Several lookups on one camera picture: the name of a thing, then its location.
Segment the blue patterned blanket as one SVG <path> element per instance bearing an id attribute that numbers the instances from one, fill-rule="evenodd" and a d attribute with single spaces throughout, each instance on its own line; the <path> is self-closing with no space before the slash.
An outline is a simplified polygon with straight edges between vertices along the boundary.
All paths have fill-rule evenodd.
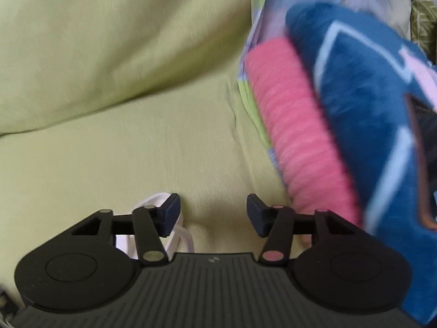
<path id="1" fill-rule="evenodd" d="M 436 318 L 436 68 L 374 15 L 324 2 L 286 14 L 359 196 L 364 229 L 401 253 L 404 311 Z"/>

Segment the patchwork quilt cover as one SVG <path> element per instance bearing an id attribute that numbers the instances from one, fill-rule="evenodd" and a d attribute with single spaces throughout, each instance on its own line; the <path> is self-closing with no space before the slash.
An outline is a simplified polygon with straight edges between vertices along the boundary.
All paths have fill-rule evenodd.
<path id="1" fill-rule="evenodd" d="M 407 98 L 430 104 L 410 67 L 433 70 L 423 51 L 339 0 L 265 0 L 256 20 L 265 42 L 285 37 L 296 49 L 361 199 L 414 195 L 418 151 Z"/>

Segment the white printed canvas tote bag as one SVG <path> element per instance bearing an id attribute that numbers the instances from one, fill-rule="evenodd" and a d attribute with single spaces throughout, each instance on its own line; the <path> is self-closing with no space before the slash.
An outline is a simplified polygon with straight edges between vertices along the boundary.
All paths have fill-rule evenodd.
<path id="1" fill-rule="evenodd" d="M 170 197 L 168 192 L 158 192 L 139 202 L 136 207 L 159 207 Z M 174 226 L 171 234 L 161 241 L 167 252 L 167 256 L 171 260 L 176 253 L 179 245 L 185 246 L 187 253 L 194 253 L 194 241 L 191 233 L 184 227 L 184 216 L 182 210 L 180 210 L 178 220 Z M 117 235 L 116 247 L 127 254 L 130 258 L 137 259 L 137 250 L 134 243 L 134 237 L 132 235 Z"/>

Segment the pink knitted blanket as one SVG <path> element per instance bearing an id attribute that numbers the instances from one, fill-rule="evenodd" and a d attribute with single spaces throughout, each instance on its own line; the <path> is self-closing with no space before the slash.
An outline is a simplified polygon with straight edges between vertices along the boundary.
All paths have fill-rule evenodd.
<path id="1" fill-rule="evenodd" d="M 281 37 L 256 46 L 244 65 L 294 210 L 330 210 L 360 227 L 352 177 L 291 41 Z"/>

